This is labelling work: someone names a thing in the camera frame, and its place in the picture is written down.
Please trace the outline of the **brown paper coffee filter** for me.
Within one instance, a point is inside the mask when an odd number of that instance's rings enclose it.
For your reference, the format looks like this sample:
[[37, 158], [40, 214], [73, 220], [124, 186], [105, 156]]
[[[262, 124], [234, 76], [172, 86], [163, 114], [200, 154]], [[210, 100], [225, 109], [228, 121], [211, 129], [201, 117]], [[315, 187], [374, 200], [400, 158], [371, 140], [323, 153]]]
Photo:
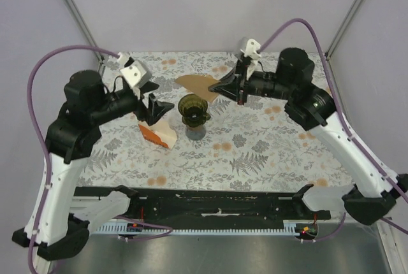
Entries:
[[210, 75], [184, 75], [178, 77], [175, 83], [210, 103], [219, 96], [219, 93], [211, 92], [208, 89], [210, 86], [219, 83]]

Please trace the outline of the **orange coffee filter box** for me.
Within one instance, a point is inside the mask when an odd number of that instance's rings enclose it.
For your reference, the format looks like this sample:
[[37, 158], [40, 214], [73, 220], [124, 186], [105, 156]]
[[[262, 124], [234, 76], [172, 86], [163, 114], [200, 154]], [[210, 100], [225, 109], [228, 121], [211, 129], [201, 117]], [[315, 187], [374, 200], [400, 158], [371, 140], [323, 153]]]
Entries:
[[176, 132], [163, 119], [152, 126], [149, 126], [146, 122], [138, 121], [138, 127], [145, 140], [164, 148], [171, 150], [177, 141]]

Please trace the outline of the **dark glass dripper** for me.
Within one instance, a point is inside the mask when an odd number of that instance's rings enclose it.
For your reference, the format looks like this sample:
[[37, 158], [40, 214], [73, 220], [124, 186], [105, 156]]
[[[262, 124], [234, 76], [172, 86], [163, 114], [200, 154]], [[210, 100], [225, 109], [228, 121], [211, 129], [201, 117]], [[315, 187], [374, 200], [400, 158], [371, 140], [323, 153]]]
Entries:
[[207, 110], [207, 101], [196, 94], [185, 95], [178, 102], [182, 122], [189, 127], [199, 127], [209, 121], [211, 116]]

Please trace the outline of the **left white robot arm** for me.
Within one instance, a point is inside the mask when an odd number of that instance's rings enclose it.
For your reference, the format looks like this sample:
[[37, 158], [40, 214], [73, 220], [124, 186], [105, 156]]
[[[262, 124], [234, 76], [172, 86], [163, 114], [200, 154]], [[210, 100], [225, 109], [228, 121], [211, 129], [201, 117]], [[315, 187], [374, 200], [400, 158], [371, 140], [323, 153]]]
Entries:
[[147, 82], [148, 103], [137, 97], [128, 83], [117, 92], [107, 92], [101, 75], [93, 70], [76, 72], [64, 86], [66, 102], [45, 138], [45, 172], [41, 184], [46, 198], [38, 197], [33, 217], [13, 233], [21, 247], [34, 245], [37, 255], [47, 261], [75, 257], [85, 247], [89, 235], [104, 223], [120, 216], [134, 218], [140, 212], [138, 192], [120, 185], [88, 208], [72, 213], [71, 202], [78, 178], [87, 166], [94, 144], [101, 138], [100, 126], [134, 113], [148, 125], [156, 124], [174, 105], [158, 101]]

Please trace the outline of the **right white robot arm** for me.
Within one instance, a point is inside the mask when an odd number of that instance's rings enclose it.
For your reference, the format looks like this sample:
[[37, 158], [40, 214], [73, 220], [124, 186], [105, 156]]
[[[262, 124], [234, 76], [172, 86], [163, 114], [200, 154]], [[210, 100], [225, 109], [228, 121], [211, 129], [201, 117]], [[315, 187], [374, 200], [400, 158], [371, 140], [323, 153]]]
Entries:
[[323, 143], [354, 182], [341, 187], [302, 187], [294, 195], [293, 214], [306, 219], [321, 210], [346, 212], [366, 226], [386, 216], [407, 192], [407, 175], [389, 168], [380, 173], [378, 159], [351, 132], [343, 114], [336, 110], [334, 99], [312, 83], [315, 64], [307, 53], [300, 48], [286, 48], [274, 72], [254, 71], [248, 76], [253, 64], [250, 57], [241, 55], [235, 67], [209, 91], [238, 105], [245, 104], [248, 96], [285, 100], [288, 117]]

